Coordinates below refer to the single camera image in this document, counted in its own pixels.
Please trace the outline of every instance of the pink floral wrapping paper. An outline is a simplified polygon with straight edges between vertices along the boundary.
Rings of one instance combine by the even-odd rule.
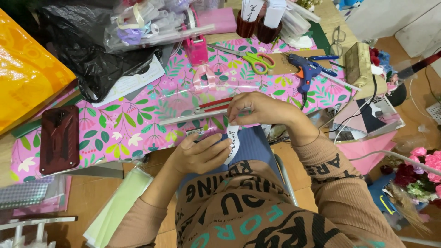
[[[252,53],[280,53],[296,51],[280,40],[271,51],[272,44],[260,43],[256,37],[218,42],[233,50]],[[186,123],[160,126],[161,119],[182,116],[198,106],[232,96],[241,92],[237,85],[254,84],[263,93],[296,104],[300,107],[302,96],[296,88],[299,78],[292,74],[256,75],[251,66],[241,58],[208,47],[209,67],[223,83],[214,91],[207,90],[202,94],[194,94],[192,78],[195,67],[189,63],[187,56],[180,50],[170,58],[165,69],[166,74],[150,83],[132,101],[120,98],[104,106],[94,108],[90,103],[81,101],[79,107],[80,126],[80,165],[88,167],[106,159],[114,161],[128,159],[158,149],[178,145],[185,136],[185,131],[203,127],[208,130],[205,135],[224,133],[228,120],[224,116],[216,116]],[[344,77],[340,67],[333,66],[338,78]],[[347,89],[326,77],[318,76],[311,82],[304,112],[332,107],[347,102],[352,94]],[[29,178],[40,178],[40,133],[41,128],[18,139],[13,146],[10,175],[16,183]]]

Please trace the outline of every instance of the pink ribbon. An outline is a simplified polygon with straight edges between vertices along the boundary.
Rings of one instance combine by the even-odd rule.
[[[202,93],[201,76],[204,74],[207,75],[208,88],[210,90],[216,89],[216,76],[214,75],[214,72],[208,67],[208,65],[203,64],[198,67],[193,76],[193,85],[196,93]]]

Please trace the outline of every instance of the hand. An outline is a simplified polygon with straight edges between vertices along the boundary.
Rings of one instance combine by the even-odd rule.
[[[231,151],[231,139],[225,139],[214,145],[222,138],[222,134],[214,134],[204,140],[194,143],[199,134],[186,137],[167,159],[166,164],[178,172],[204,174],[221,166]]]
[[[251,114],[236,117],[240,110],[251,107]],[[228,107],[228,120],[231,125],[285,124],[290,125],[292,120],[305,116],[296,106],[269,97],[257,91],[240,93],[233,97]]]

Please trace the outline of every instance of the scissors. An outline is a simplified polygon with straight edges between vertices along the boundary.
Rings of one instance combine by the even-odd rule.
[[[211,45],[211,44],[208,44],[207,46],[212,47],[212,48],[216,48],[216,49],[223,51],[223,52],[226,52],[226,53],[231,53],[231,54],[237,55],[239,57],[242,57],[246,62],[251,64],[251,68],[253,68],[253,71],[257,75],[263,75],[268,72],[268,68],[272,69],[272,68],[274,68],[274,66],[276,66],[276,62],[271,57],[269,57],[268,55],[266,55],[264,53],[240,52],[240,51],[230,50],[230,49],[227,49],[227,48],[224,48],[221,46]],[[260,66],[263,69],[263,71],[259,71],[256,68],[256,66]]]

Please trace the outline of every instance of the plush toy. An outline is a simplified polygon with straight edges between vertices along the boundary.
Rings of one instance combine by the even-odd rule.
[[[347,10],[360,7],[364,0],[333,0],[334,5],[338,10]]]

